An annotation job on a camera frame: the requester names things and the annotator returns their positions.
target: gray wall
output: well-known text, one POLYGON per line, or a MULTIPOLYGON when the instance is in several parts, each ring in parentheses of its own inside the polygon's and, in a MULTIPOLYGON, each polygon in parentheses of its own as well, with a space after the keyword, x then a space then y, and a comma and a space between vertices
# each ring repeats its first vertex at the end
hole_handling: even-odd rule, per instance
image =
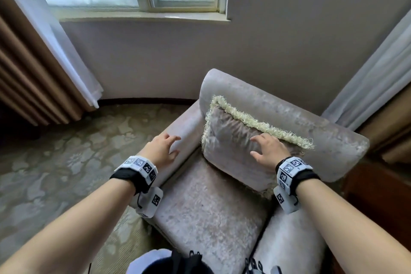
POLYGON ((65 22, 104 98, 197 98, 218 68, 316 114, 411 0, 229 0, 229 24, 65 22))

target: person's right arm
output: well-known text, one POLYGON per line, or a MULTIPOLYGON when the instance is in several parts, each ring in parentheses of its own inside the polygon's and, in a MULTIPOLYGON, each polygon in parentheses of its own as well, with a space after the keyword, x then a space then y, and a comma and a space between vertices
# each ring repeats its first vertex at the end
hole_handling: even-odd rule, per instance
MULTIPOLYGON (((262 151, 251 155, 273 170, 290 156, 276 137, 262 134, 251 141, 258 142, 262 151)), ((411 273, 411 253, 326 184, 306 180, 298 185, 296 194, 347 274, 411 273)))

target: person's left hand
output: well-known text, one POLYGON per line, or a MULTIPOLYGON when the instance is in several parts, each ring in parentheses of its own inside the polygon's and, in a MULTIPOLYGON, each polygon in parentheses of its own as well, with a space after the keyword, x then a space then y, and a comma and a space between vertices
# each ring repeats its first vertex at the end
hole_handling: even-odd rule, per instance
POLYGON ((146 146, 137 154, 150 160, 160 171, 160 168, 171 164, 177 157, 179 151, 175 150, 170 153, 171 145, 181 140, 179 136, 169 136, 167 132, 162 132, 158 136, 154 137, 151 142, 148 142, 146 146))

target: forearm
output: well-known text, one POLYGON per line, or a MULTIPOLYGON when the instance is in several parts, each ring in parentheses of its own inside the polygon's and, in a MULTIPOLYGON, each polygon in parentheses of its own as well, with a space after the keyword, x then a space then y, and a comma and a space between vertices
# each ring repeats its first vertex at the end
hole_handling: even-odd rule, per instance
POLYGON ((110 179, 28 241, 0 267, 0 274, 84 270, 109 237, 134 193, 131 182, 110 179))
POLYGON ((324 183, 304 181, 296 193, 347 274, 410 272, 411 253, 324 183))

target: human arm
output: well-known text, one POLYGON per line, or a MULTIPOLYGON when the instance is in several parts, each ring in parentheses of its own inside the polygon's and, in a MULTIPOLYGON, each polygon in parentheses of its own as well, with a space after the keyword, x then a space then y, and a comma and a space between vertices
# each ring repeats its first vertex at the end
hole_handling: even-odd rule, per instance
MULTIPOLYGON (((138 153, 159 171, 178 155, 180 137, 162 133, 138 153)), ((1 267, 0 274, 82 273, 109 237, 136 189, 130 181, 110 179, 29 240, 1 267)))
MULTIPOLYGON (((275 169, 290 153, 275 137, 253 137, 262 154, 251 152, 261 164, 275 169)), ((326 184, 302 181, 297 197, 343 270, 353 273, 411 273, 411 253, 326 184)))

